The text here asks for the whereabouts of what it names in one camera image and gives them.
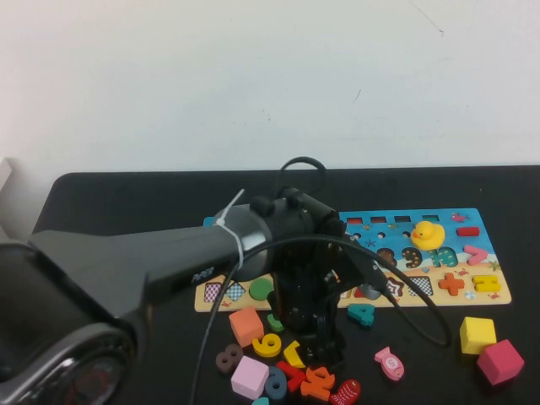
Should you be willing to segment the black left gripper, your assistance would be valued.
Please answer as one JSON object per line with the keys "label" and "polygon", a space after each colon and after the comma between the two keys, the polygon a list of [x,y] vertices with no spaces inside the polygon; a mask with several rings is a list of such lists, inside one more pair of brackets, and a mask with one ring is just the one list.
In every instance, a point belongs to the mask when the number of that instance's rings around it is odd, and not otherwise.
{"label": "black left gripper", "polygon": [[335,326],[338,281],[332,275],[340,248],[282,245],[270,252],[274,291],[269,302],[285,328],[300,335],[300,357],[341,364],[346,343]]}

